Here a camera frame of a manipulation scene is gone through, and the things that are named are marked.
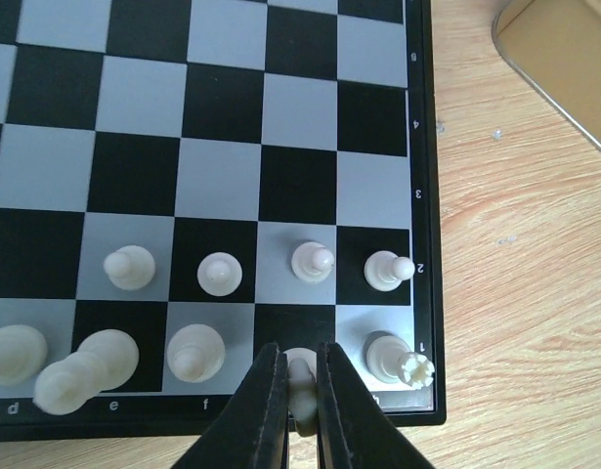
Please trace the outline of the white chess queen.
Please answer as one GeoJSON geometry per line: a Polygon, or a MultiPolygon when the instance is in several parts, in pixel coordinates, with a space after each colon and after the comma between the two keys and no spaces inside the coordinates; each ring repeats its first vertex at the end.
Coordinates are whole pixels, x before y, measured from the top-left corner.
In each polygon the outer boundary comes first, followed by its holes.
{"type": "Polygon", "coordinates": [[[14,386],[34,376],[48,356],[45,336],[25,324],[0,327],[0,386],[14,386]]]}

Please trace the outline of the white chess king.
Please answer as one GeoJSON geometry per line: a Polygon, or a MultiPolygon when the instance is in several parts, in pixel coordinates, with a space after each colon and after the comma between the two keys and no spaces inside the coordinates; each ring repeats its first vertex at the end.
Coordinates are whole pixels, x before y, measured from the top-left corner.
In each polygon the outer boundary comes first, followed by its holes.
{"type": "Polygon", "coordinates": [[[33,403],[51,415],[75,412],[101,392],[125,384],[139,357],[137,343],[128,333],[117,329],[95,332],[75,352],[38,375],[33,403]]]}

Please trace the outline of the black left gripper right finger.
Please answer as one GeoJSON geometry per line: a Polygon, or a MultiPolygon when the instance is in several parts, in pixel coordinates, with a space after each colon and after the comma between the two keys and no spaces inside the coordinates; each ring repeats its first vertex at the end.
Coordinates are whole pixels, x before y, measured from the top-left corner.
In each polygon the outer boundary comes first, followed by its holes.
{"type": "Polygon", "coordinates": [[[384,415],[337,343],[318,347],[317,386],[320,468],[433,466],[384,415]]]}

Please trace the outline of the white chess knight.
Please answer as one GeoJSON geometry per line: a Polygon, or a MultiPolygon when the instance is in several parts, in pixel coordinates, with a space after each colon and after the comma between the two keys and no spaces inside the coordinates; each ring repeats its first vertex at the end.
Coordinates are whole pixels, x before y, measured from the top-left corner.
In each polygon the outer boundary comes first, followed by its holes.
{"type": "Polygon", "coordinates": [[[288,410],[301,437],[313,436],[318,427],[317,354],[307,348],[284,352],[288,368],[288,410]]]}

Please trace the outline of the gold rimmed metal tin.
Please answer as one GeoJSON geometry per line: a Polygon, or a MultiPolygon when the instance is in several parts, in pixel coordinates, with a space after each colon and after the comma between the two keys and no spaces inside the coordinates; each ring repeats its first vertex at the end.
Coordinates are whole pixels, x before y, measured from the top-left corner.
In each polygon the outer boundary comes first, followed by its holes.
{"type": "Polygon", "coordinates": [[[601,1],[507,1],[500,56],[601,152],[601,1]]]}

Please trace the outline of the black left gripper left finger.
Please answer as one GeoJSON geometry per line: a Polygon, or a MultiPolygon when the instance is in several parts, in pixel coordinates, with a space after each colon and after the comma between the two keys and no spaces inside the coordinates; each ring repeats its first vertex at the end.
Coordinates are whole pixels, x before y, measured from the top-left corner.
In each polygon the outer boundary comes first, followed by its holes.
{"type": "Polygon", "coordinates": [[[228,405],[175,466],[288,466],[287,358],[277,344],[262,347],[228,405]]]}

